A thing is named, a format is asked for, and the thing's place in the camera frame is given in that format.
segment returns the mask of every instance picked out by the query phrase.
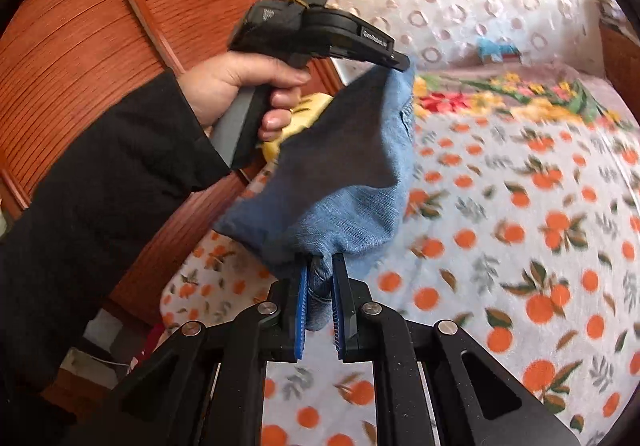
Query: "black jacket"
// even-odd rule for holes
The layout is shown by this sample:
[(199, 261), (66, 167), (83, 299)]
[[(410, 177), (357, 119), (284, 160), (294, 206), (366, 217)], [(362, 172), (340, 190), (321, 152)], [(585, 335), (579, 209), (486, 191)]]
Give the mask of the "black jacket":
[(37, 426), (20, 407), (16, 379), (34, 391), (53, 381), (156, 231), (191, 192), (227, 173), (171, 72), (129, 93), (69, 146), (0, 247), (0, 390), (8, 393), (0, 426)]

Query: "brown wooden furniture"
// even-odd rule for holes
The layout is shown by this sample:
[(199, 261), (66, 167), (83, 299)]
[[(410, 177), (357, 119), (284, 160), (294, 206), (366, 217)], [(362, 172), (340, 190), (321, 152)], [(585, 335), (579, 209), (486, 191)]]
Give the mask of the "brown wooden furniture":
[[(225, 50), (256, 0), (25, 0), (0, 38), (0, 194), (19, 213), (38, 182), (106, 108), (164, 68), (177, 74)], [(337, 92), (328, 61), (304, 92)], [(197, 193), (146, 246), (107, 304), (152, 325), (163, 286), (253, 171)]]
[(607, 79), (636, 119), (640, 119), (640, 45), (616, 27), (600, 22)]

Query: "metal rivet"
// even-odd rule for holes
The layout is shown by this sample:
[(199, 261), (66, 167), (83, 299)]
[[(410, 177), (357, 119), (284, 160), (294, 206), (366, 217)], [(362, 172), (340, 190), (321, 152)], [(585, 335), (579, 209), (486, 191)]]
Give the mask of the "metal rivet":
[(260, 305), (258, 305), (258, 312), (260, 314), (264, 314), (265, 316), (274, 314), (276, 310), (278, 310), (278, 306), (272, 301), (263, 301), (262, 303), (260, 303)]
[(364, 312), (364, 314), (368, 314), (369, 316), (377, 316), (382, 312), (382, 305), (374, 301), (368, 301), (362, 306), (362, 312)]
[(199, 321), (187, 321), (182, 327), (180, 332), (185, 336), (197, 336), (202, 330), (202, 323)]
[(456, 332), (458, 332), (458, 326), (450, 320), (442, 320), (438, 323), (438, 330), (443, 334), (449, 334), (452, 336)]

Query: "denim garment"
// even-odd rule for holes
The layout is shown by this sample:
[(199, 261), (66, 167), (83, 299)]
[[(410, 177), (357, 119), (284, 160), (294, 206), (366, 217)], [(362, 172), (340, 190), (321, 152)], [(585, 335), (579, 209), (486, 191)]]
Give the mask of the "denim garment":
[(381, 66), (340, 90), (318, 120), (287, 139), (264, 190), (237, 201), (214, 230), (255, 252), (278, 278), (310, 255), (306, 328), (331, 316), (332, 254), (363, 278), (395, 235), (412, 179), (414, 66)]

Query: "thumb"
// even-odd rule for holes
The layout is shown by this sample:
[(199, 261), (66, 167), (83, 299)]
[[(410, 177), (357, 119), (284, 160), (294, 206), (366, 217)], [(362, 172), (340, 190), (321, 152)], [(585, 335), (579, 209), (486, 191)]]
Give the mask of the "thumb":
[(277, 88), (292, 88), (309, 82), (308, 70), (292, 68), (287, 63), (263, 54), (227, 52), (223, 65), (227, 82), (234, 86), (271, 84)]

